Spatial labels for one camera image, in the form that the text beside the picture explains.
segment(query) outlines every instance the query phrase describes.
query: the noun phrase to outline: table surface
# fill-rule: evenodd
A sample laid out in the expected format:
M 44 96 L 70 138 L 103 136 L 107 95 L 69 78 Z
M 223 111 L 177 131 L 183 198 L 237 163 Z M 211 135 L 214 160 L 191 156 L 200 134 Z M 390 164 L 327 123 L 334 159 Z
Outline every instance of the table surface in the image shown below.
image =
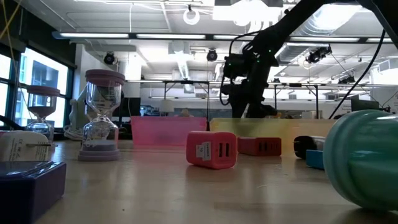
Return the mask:
M 292 150 L 239 154 L 232 169 L 210 170 L 188 164 L 181 149 L 121 141 L 119 161 L 80 162 L 79 142 L 57 144 L 51 157 L 67 163 L 65 195 L 38 224 L 398 223 L 396 213 L 369 213 L 343 199 Z

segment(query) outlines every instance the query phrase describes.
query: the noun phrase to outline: black cable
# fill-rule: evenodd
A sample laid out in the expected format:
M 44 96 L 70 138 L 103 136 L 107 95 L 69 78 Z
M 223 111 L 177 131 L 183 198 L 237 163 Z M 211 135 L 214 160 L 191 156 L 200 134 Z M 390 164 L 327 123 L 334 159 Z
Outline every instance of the black cable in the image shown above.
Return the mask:
M 340 103 L 337 105 L 336 109 L 333 111 L 333 113 L 330 115 L 329 119 L 331 119 L 336 111 L 338 110 L 338 108 L 343 104 L 343 102 L 345 101 L 345 99 L 347 99 L 347 96 L 349 96 L 349 94 L 353 91 L 353 89 L 358 85 L 358 83 L 362 80 L 362 78 L 367 74 L 367 72 L 369 71 L 369 69 L 371 69 L 373 62 L 375 61 L 377 55 L 379 54 L 379 51 L 381 49 L 381 45 L 383 44 L 383 40 L 384 37 L 386 36 L 386 31 L 383 30 L 382 34 L 381 34 L 381 38 L 380 38 L 380 42 L 379 45 L 377 46 L 376 52 L 373 55 L 372 60 L 370 61 L 368 67 L 365 69 L 364 73 L 361 75 L 361 77 L 356 81 L 356 83 L 353 85 L 353 87 L 351 87 L 351 89 L 348 90 L 347 94 L 343 97 L 343 99 L 340 101 Z
M 385 105 L 386 103 L 388 103 L 388 101 L 390 101 L 397 93 L 398 93 L 398 91 L 396 91 L 385 103 L 383 103 L 383 105 L 381 106 L 381 108 L 384 108 L 384 105 Z
M 347 70 L 340 64 L 340 62 L 337 60 L 337 58 L 335 58 L 335 56 L 333 55 L 333 54 L 331 54 L 331 56 L 336 60 L 336 62 L 340 65 L 340 67 L 344 70 L 344 72 L 348 75 L 348 76 L 350 76 L 350 74 L 347 72 Z M 363 91 L 365 91 L 366 92 L 366 94 L 368 94 L 375 102 L 377 102 L 377 103 L 379 103 L 375 98 L 373 98 L 373 96 L 372 95 L 370 95 L 370 93 L 369 92 L 367 92 L 362 86 L 359 86 L 359 87 L 361 87 L 361 89 L 363 89 Z
M 250 32 L 250 33 L 247 33 L 247 34 L 242 34 L 242 35 L 239 35 L 239 36 L 235 37 L 235 38 L 231 41 L 231 43 L 230 43 L 230 45 L 229 45 L 228 56 L 231 55 L 231 53 L 232 53 L 232 45 L 234 44 L 234 42 L 235 42 L 236 40 L 238 40 L 238 39 L 240 39 L 240 38 L 242 38 L 242 37 L 245 37 L 245 36 L 257 34 L 257 33 L 259 33 L 260 31 L 261 31 L 261 30 L 259 30 L 259 31 L 254 31 L 254 32 Z M 222 79 L 221 79 L 221 86 L 220 86 L 220 103 L 221 103 L 223 106 L 226 106 L 226 105 L 229 104 L 229 101 L 227 101 L 226 103 L 224 103 L 224 101 L 223 101 L 223 99 L 222 99 L 222 92 L 221 92 L 221 89 L 222 89 L 222 87 L 223 87 L 223 85 L 224 85 L 224 79 L 225 79 L 225 74 L 223 73 L 223 77 L 222 77 Z

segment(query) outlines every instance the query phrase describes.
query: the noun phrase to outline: teal bottle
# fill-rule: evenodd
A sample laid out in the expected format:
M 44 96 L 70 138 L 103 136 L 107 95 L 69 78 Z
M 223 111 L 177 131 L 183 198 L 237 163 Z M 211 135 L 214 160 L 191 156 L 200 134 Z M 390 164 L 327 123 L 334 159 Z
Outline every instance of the teal bottle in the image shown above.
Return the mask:
M 346 114 L 330 130 L 323 163 L 333 187 L 368 209 L 398 210 L 398 116 L 378 110 Z

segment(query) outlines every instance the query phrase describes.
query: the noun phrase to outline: black robotic arm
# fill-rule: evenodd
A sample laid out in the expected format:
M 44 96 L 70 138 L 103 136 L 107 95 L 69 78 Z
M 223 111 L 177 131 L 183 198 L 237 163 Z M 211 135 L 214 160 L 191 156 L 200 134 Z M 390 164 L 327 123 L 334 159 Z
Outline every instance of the black robotic arm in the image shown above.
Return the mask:
M 276 110 L 263 105 L 264 89 L 268 87 L 267 79 L 271 67 L 278 67 L 276 52 L 301 24 L 324 4 L 357 4 L 372 11 L 384 30 L 389 34 L 398 48 L 398 9 L 397 0 L 301 0 L 277 24 L 258 32 L 257 36 L 244 48 L 242 55 L 230 54 L 226 57 L 224 75 L 232 80 L 237 76 L 247 76 L 240 85 L 225 85 L 221 92 L 229 95 L 233 118 L 242 117 L 249 104 L 248 118 L 263 118 L 275 115 Z

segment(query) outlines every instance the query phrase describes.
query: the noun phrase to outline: blue box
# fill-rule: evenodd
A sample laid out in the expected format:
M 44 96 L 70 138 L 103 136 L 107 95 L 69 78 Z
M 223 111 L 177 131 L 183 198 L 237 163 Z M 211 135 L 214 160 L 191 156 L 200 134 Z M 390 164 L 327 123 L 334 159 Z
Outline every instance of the blue box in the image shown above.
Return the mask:
M 323 151 L 307 150 L 305 162 L 309 167 L 325 170 L 323 167 Z
M 64 162 L 0 162 L 0 223 L 33 223 L 65 191 Z

